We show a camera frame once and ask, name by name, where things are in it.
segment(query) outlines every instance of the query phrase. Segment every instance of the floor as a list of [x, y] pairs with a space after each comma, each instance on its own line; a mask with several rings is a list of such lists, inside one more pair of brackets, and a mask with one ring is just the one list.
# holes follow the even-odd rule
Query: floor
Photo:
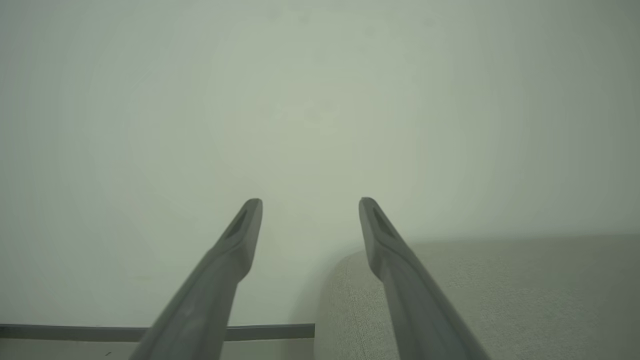
[[[313, 360], [313, 339], [225, 343], [221, 360]], [[135, 343], [0, 340], [0, 360], [126, 360]]]

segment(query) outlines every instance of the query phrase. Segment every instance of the gray fabric cushion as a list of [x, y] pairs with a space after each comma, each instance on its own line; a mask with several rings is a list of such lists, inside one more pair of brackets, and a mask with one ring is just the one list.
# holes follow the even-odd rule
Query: gray fabric cushion
[[[640, 359], [640, 236], [412, 246], [491, 359]], [[363, 252], [338, 264], [316, 360], [399, 359]]]

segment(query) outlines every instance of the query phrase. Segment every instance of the white wall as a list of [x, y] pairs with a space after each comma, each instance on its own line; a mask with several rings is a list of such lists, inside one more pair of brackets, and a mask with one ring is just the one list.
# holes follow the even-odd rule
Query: white wall
[[230, 323], [409, 240], [640, 231], [634, 1], [0, 3], [0, 323], [148, 326], [264, 201]]

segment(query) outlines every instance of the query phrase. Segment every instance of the fabric upholstery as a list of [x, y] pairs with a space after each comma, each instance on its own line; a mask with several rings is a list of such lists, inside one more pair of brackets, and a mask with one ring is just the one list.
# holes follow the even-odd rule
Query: fabric upholstery
[[[412, 246], [491, 359], [640, 359], [640, 236]], [[327, 280], [316, 360], [399, 359], [364, 252]]]

